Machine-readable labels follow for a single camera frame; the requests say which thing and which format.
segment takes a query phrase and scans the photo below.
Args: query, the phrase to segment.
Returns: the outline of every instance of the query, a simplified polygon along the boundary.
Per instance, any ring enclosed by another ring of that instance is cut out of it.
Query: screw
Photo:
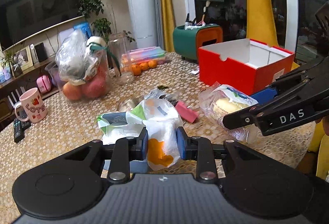
[[[202,178],[203,180],[212,180],[215,177],[216,177],[216,174],[214,172],[211,172],[211,171],[202,172],[200,174],[200,178]]]
[[[113,172],[110,174],[110,179],[112,180],[123,180],[125,177],[126,174],[122,172]]]

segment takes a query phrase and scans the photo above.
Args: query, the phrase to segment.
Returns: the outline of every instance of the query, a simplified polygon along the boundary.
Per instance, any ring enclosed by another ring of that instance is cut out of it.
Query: mug handle
[[[17,114],[17,109],[19,108],[19,107],[21,107],[22,106],[22,102],[16,102],[15,103],[15,105],[14,105],[14,109],[15,109],[15,114],[16,114],[16,117],[17,117],[17,119],[18,120],[20,120],[20,121],[22,121],[22,122],[26,122],[26,121],[28,121],[29,120],[29,117],[28,116],[26,116],[26,118],[21,118],[21,117],[19,117],[19,115]]]

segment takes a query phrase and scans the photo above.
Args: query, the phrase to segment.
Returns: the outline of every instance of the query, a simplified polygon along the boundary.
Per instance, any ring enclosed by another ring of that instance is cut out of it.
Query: pink eraser
[[[198,117],[198,114],[192,109],[186,107],[186,105],[182,101],[178,101],[175,108],[178,111],[179,115],[190,123],[193,123]]]

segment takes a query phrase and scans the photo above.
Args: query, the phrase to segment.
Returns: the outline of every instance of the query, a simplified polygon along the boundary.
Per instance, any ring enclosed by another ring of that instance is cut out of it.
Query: black speaker
[[[34,46],[34,49],[35,49],[35,53],[37,55],[39,62],[43,62],[48,58],[46,50],[44,49],[43,43],[40,43],[40,44]]]

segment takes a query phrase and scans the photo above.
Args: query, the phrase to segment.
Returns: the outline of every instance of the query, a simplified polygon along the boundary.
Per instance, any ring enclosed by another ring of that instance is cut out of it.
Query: green strap
[[[107,48],[107,47],[103,47],[101,45],[91,45],[90,46],[90,50],[93,50],[93,51],[97,51],[97,50],[102,50],[102,49],[105,49],[109,54],[110,56],[112,57],[112,59],[114,60],[115,64],[116,64],[116,67],[118,68],[119,70],[119,73],[120,73],[120,76],[121,76],[121,71],[120,71],[120,64],[119,64],[119,61],[118,59],[116,58],[116,56],[114,56],[112,54],[112,52]]]

